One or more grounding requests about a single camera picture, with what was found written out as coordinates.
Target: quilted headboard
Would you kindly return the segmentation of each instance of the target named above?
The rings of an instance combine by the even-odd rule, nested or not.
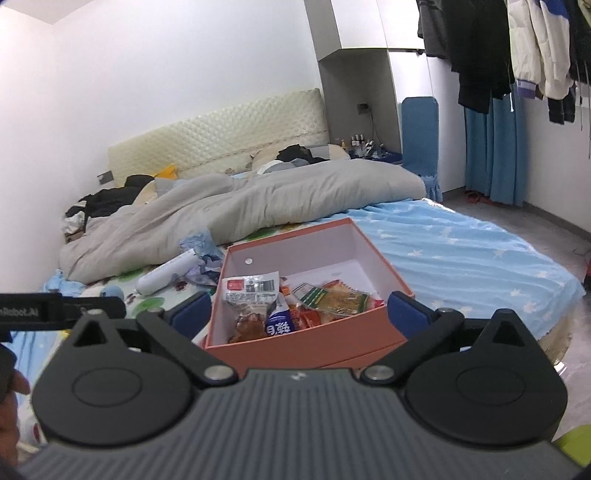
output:
[[[231,106],[157,128],[109,148],[109,167],[120,186],[132,174],[154,174],[174,163],[181,179],[247,171],[259,150],[329,141],[320,91],[279,95]]]

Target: black jacket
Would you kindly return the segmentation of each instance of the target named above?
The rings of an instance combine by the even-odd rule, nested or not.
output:
[[[447,58],[447,34],[443,21],[443,0],[417,0],[418,31],[427,57]]]
[[[564,0],[569,13],[570,70],[573,80],[589,83],[591,74],[591,27],[585,20],[577,0]]]
[[[515,82],[504,0],[443,0],[447,54],[460,76],[458,102],[488,113],[491,96],[502,99]]]

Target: cardboard box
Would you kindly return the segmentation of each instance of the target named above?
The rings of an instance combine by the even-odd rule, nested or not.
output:
[[[414,297],[404,280],[351,219],[282,233],[228,249],[221,278],[279,271],[292,288],[340,279],[387,300],[395,290]],[[236,368],[362,368],[405,342],[386,306],[326,325],[228,344],[235,312],[217,295],[206,350]]]

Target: packaged snack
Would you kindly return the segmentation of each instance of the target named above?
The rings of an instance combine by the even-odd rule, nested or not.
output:
[[[290,313],[290,308],[283,293],[277,296],[275,309],[265,321],[265,331],[268,336],[284,335],[297,330]]]
[[[306,308],[304,304],[293,295],[285,277],[281,277],[281,292],[285,297],[287,306],[290,309],[291,320],[297,330],[316,327],[322,324],[320,313]]]
[[[230,343],[267,336],[265,322],[277,301],[279,272],[222,280],[222,299],[238,313],[236,332]]]
[[[349,287],[347,284],[343,283],[340,280],[329,281],[328,283],[325,283],[324,285],[322,285],[322,288],[326,288],[326,290],[354,291],[351,287]],[[372,295],[369,295],[367,306],[366,306],[365,310],[367,311],[367,310],[376,309],[378,307],[381,307],[383,304],[384,304],[383,300],[375,299]]]
[[[336,317],[348,317],[365,312],[369,294],[357,290],[339,291],[303,283],[293,295],[309,309],[326,312]]]

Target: blue star bedsheet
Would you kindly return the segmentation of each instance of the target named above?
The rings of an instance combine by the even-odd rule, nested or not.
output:
[[[579,280],[522,238],[435,202],[380,203],[319,222],[345,216],[432,309],[486,319],[510,308],[539,340],[584,295]]]

